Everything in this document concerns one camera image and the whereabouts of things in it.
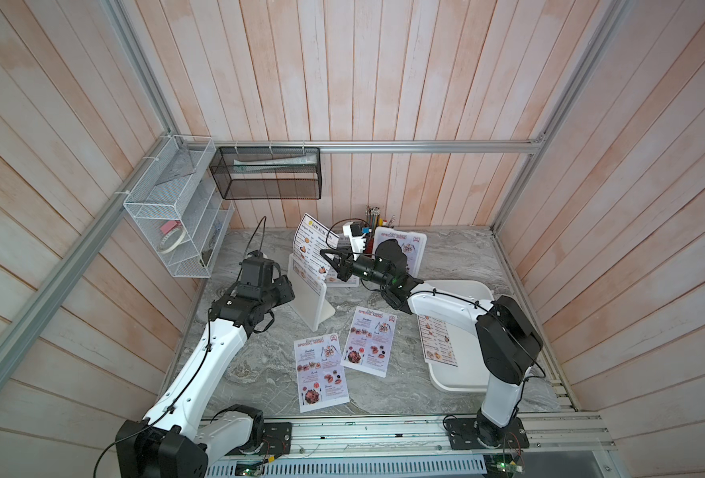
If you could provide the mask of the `pink special menu sheet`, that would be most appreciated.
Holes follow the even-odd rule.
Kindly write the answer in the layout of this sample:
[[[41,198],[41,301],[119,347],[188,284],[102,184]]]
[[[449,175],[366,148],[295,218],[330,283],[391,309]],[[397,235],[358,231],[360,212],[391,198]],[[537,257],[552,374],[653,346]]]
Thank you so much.
[[[344,347],[343,366],[385,378],[397,323],[394,314],[356,308]]]
[[[294,342],[300,412],[350,402],[338,334]]]

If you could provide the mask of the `dim sum menu sheet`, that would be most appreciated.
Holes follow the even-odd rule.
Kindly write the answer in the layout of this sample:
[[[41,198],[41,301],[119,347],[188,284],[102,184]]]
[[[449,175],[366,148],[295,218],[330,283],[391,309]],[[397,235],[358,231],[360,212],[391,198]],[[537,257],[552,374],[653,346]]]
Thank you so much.
[[[457,366],[447,325],[428,316],[418,317],[424,360],[428,364]]]
[[[336,248],[339,235],[306,213],[295,232],[293,241],[294,264],[305,279],[325,282],[334,269],[321,256],[322,249]]]

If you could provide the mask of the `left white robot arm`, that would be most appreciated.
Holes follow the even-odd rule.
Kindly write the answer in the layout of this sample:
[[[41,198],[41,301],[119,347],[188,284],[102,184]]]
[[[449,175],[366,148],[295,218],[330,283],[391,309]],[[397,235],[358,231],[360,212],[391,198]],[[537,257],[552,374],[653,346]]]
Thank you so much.
[[[126,421],[115,439],[123,477],[201,477],[210,463],[237,450],[266,449],[264,415],[251,406],[228,406],[209,424],[202,419],[223,374],[249,338],[267,332],[275,308],[292,302],[293,286],[280,265],[249,252],[236,281],[208,310],[193,353],[142,420]]]

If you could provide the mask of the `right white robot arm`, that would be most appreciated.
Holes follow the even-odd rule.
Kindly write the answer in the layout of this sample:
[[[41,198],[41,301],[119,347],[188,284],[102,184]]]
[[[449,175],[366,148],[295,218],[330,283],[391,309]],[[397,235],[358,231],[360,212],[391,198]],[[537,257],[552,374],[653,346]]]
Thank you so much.
[[[446,322],[476,338],[484,366],[490,372],[485,398],[476,417],[477,438],[498,448],[508,435],[523,429],[518,418],[524,388],[543,348],[532,322],[511,297],[480,300],[447,292],[414,276],[398,241],[386,240],[376,253],[356,253],[350,247],[320,251],[342,281],[356,276],[378,286],[390,308]]]

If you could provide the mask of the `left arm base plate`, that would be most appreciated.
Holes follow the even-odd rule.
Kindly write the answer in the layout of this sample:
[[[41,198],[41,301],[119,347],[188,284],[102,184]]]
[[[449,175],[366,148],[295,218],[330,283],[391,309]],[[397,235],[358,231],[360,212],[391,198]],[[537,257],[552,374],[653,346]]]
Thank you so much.
[[[256,444],[246,444],[227,452],[224,458],[281,456],[291,451],[293,424],[290,421],[267,422]]]

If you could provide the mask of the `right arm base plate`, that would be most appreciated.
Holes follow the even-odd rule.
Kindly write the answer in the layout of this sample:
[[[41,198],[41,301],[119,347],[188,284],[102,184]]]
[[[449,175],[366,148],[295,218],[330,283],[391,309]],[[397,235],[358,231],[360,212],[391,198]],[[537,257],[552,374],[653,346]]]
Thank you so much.
[[[482,414],[474,418],[444,416],[442,426],[452,450],[527,449],[530,440],[523,422],[514,417],[505,427],[498,427]]]

